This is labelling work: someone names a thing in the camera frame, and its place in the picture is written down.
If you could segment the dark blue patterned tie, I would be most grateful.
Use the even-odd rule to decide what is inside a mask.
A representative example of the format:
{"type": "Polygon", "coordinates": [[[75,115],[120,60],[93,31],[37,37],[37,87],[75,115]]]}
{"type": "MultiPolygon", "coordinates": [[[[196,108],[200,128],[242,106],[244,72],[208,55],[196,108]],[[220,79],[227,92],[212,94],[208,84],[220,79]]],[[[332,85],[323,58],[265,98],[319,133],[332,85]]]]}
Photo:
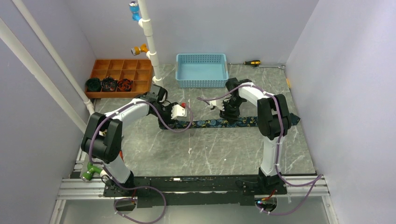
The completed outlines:
{"type": "MultiPolygon", "coordinates": [[[[293,113],[290,114],[291,125],[296,126],[301,118],[293,113]]],[[[168,125],[171,129],[185,129],[189,125],[189,121],[175,120],[175,123],[168,125]]],[[[159,127],[163,130],[166,127],[159,121],[159,127]]],[[[229,122],[226,119],[207,119],[195,120],[190,128],[236,128],[236,127],[258,127],[257,116],[241,117],[235,122],[229,122]]]]}

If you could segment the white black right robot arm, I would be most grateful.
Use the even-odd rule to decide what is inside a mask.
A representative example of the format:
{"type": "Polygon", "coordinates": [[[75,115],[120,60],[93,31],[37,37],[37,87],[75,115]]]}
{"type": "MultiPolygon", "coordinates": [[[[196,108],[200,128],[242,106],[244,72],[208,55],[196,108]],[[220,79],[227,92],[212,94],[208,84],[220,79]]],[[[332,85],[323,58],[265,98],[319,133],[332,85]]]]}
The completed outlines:
{"type": "Polygon", "coordinates": [[[249,79],[230,78],[226,82],[226,88],[230,91],[231,97],[222,103],[221,118],[231,124],[237,122],[240,118],[240,106],[244,102],[250,102],[257,108],[256,123],[265,139],[257,187],[260,192],[268,194],[277,184],[283,185],[278,175],[279,155],[282,149],[282,137],[291,127],[285,96],[268,93],[249,79]]]}

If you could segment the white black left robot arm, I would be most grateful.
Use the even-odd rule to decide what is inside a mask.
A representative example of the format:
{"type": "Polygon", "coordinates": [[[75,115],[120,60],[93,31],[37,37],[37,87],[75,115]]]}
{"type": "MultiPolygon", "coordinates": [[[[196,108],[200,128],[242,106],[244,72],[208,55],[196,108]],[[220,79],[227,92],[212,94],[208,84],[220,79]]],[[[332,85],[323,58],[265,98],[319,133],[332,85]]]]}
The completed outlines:
{"type": "Polygon", "coordinates": [[[153,90],[135,96],[126,105],[105,114],[95,112],[89,118],[81,149],[88,154],[90,163],[100,165],[116,190],[122,196],[134,190],[134,174],[121,158],[123,130],[134,121],[147,115],[158,118],[160,126],[174,129],[177,117],[186,116],[185,108],[177,102],[167,101],[168,92],[154,85],[153,90]]]}

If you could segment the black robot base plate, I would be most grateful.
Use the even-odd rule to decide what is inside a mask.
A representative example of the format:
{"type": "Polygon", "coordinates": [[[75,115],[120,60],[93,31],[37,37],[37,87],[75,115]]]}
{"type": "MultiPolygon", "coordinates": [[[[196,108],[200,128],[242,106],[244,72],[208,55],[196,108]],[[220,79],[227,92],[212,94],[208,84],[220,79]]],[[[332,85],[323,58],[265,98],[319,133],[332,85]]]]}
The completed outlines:
{"type": "Polygon", "coordinates": [[[138,208],[151,208],[167,204],[208,205],[239,204],[253,206],[260,197],[274,198],[286,195],[287,188],[279,177],[255,175],[204,175],[204,176],[135,176],[123,187],[108,180],[104,197],[137,198],[138,208]]]}

